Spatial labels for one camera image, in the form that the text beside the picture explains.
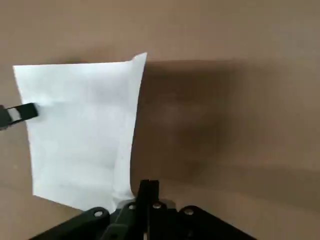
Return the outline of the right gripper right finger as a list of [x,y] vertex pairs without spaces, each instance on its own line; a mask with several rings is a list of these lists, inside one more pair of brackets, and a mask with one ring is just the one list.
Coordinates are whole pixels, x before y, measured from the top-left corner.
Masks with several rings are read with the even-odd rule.
[[159,199],[159,181],[149,181],[150,240],[254,240],[255,238],[195,206],[180,210]]

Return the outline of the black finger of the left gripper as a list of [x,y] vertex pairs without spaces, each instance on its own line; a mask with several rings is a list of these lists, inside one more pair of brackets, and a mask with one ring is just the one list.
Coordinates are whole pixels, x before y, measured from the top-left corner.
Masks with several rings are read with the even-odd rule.
[[8,127],[17,123],[36,118],[39,115],[34,103],[27,103],[13,107],[0,106],[0,130],[6,130]]

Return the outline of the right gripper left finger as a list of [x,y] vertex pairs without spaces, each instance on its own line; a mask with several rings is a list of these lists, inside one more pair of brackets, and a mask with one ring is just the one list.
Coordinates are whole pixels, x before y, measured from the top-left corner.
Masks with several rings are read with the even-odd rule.
[[150,181],[140,182],[135,200],[110,213],[93,207],[35,236],[32,240],[125,240],[148,202]]

